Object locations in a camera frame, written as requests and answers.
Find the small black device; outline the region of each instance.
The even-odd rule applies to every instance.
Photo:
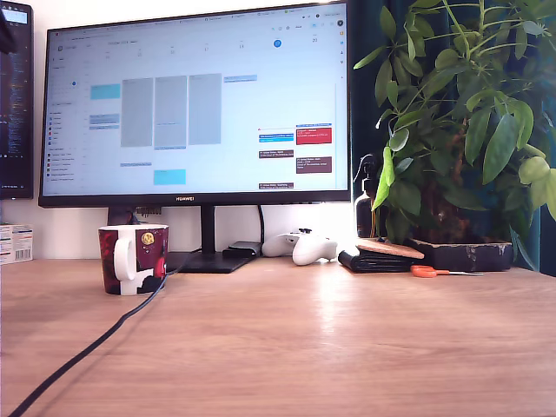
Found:
[[[338,262],[353,272],[407,272],[415,259],[405,256],[380,254],[368,250],[353,248],[343,250],[338,255]]]
[[[33,197],[33,9],[0,2],[0,199]]]
[[[239,241],[222,251],[224,258],[256,258],[261,256],[261,243]]]

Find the orange scissors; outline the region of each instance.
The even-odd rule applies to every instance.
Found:
[[[434,278],[438,275],[482,275],[479,272],[452,272],[446,270],[436,270],[433,267],[424,265],[412,265],[411,272],[419,278]]]

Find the white wall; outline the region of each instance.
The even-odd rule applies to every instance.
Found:
[[[299,0],[21,0],[35,11],[35,195],[38,195],[43,112],[46,30],[92,23],[179,16],[305,3]],[[353,235],[350,204],[264,207],[267,237],[312,228],[340,241]],[[35,228],[37,258],[98,258],[97,229],[106,224],[105,208],[39,208],[33,201],[3,203],[4,222],[30,223]],[[193,250],[201,244],[199,208],[165,208],[152,222],[170,226],[170,250]],[[254,207],[216,209],[216,246],[222,250],[239,240],[258,241]]]

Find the bottle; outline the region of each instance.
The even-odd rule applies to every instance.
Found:
[[[368,154],[361,158],[359,170],[354,182],[363,180],[363,194],[355,200],[355,221],[358,237],[374,237],[373,203],[379,187],[379,158],[376,154]]]

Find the power adapter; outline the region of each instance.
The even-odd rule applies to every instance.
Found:
[[[222,251],[224,258],[256,258],[261,256],[259,242],[236,242]]]

